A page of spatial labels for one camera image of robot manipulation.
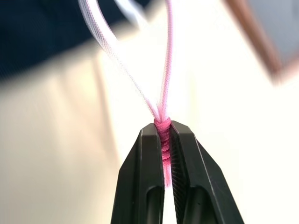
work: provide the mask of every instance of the pink knot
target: pink knot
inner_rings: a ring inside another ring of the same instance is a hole
[[[170,126],[171,119],[168,118],[164,122],[159,122],[157,119],[154,119],[154,124],[157,128],[160,141],[161,141],[161,150],[162,150],[162,162],[164,170],[164,179],[166,186],[171,185],[171,163],[170,163]]]

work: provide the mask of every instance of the beige background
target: beige background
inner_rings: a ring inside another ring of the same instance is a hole
[[[171,118],[220,165],[245,223],[299,223],[299,76],[273,84],[220,1],[177,6]],[[164,5],[148,15],[145,30],[114,31],[136,78],[158,94]],[[150,122],[95,41],[0,84],[0,223],[109,223],[118,169]],[[169,195],[164,223],[174,223]]]

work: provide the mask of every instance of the wooden frame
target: wooden frame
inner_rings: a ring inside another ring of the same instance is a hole
[[[246,0],[225,0],[253,43],[272,77],[280,77],[282,70],[294,70],[298,66],[298,58],[283,64],[281,56],[276,50],[262,26],[250,9]]]

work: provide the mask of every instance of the brown wooden edge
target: brown wooden edge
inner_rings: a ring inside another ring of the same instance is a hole
[[[259,25],[246,0],[225,0],[272,75],[283,68],[280,56]]]

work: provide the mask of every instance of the pink cord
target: pink cord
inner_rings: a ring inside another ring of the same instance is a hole
[[[130,74],[126,64],[124,63],[124,58],[121,55],[121,51],[118,48],[118,42],[110,27],[107,25],[106,20],[100,10],[97,0],[79,0],[80,9],[82,11],[83,17],[92,32],[95,39],[99,42],[101,47],[106,51],[106,53],[114,60],[118,62],[121,71],[127,74],[144,101],[146,102],[149,110],[154,116],[154,124],[157,128],[162,148],[162,161],[164,169],[164,179],[165,185],[167,187],[171,186],[171,161],[170,161],[170,126],[171,119],[167,115],[167,99],[168,90],[171,77],[172,69],[172,46],[173,46],[173,15],[172,15],[172,2],[171,0],[166,0],[167,5],[167,15],[168,15],[168,41],[167,41],[167,51],[164,67],[164,77],[162,81],[161,88],[161,98],[160,104],[156,108],[151,100],[151,97],[146,96],[141,90],[138,83],[134,80],[133,76]]]
[[[164,67],[164,77],[161,88],[161,99],[158,107],[160,120],[154,119],[154,124],[158,130],[161,148],[162,148],[162,161],[164,170],[164,179],[166,187],[171,186],[171,161],[170,161],[170,126],[171,119],[167,115],[167,99],[168,90],[172,69],[172,46],[173,46],[173,15],[172,15],[172,2],[166,0],[167,15],[168,15],[168,40],[167,51]]]

